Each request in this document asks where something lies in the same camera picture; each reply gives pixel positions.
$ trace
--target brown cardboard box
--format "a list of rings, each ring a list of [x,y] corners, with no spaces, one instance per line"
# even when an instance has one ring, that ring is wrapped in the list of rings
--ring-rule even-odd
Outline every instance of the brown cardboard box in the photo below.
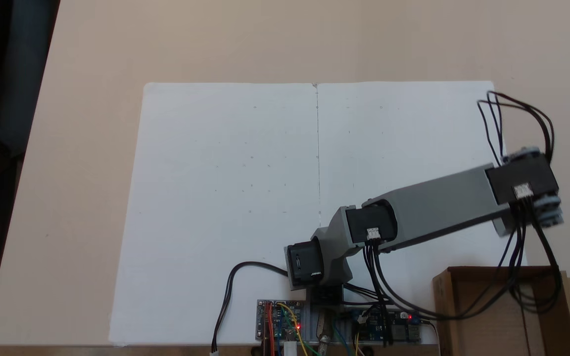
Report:
[[[495,267],[449,267],[432,279],[436,311],[457,314],[489,285]],[[497,282],[479,302],[482,306],[507,279],[502,268]],[[554,282],[548,267],[522,267],[521,289],[535,298],[550,295]],[[438,322],[442,356],[570,356],[570,278],[550,311],[523,311],[509,293],[484,313],[467,320]]]

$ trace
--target circuit board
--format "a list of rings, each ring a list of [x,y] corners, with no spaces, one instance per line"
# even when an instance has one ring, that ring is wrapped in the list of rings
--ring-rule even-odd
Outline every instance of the circuit board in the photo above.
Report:
[[[351,309],[351,313],[353,313],[352,315],[355,318],[362,311],[362,309]],[[366,323],[360,326],[360,342],[382,342],[384,340],[382,311],[379,308],[373,308],[368,316]],[[421,340],[419,334],[421,320],[418,315],[409,314],[405,311],[388,311],[388,316],[394,341],[414,343]]]
[[[283,310],[278,306],[278,303],[288,306],[296,316],[296,322],[292,320],[291,314],[287,309]],[[296,328],[300,328],[300,323],[303,320],[303,304],[301,300],[258,300],[256,301],[256,330],[255,337],[261,340],[264,330],[268,330],[269,325],[267,322],[267,315],[265,308],[272,308],[272,329],[274,330],[274,338],[280,338],[281,341],[294,342],[296,341]]]

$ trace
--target white paper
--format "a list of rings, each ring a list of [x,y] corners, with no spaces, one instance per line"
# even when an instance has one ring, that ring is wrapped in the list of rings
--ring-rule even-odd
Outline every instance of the white paper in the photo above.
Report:
[[[318,227],[311,84],[147,84],[109,340],[208,344],[228,273],[285,267]],[[219,343],[254,342],[258,298],[304,299],[257,267],[235,277]]]
[[[492,88],[147,84],[109,340],[210,344],[237,263],[285,267],[283,247],[307,241],[341,205],[492,162],[475,104]],[[505,242],[485,223],[380,261],[398,293],[431,308],[432,277],[494,265]],[[362,255],[348,261],[352,282],[371,286]],[[305,298],[255,267],[234,286],[219,345],[255,343],[257,299]]]

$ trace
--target orange wire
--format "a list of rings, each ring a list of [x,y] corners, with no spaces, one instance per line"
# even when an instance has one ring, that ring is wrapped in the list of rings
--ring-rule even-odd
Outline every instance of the orange wire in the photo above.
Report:
[[[268,323],[269,323],[269,329],[270,329],[270,351],[272,352],[271,356],[274,356],[274,322],[272,321],[272,311],[273,311],[273,306],[272,303],[269,303],[270,305],[270,311],[267,314],[267,318],[268,318]]]

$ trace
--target table surface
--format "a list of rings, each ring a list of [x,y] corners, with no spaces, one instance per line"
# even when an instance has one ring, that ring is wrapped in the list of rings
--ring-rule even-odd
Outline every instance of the table surface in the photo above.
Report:
[[[106,345],[149,82],[491,80],[556,126],[570,273],[570,1],[62,0],[0,271],[0,345]],[[510,149],[541,143],[505,113]],[[544,264],[529,239],[530,264]]]

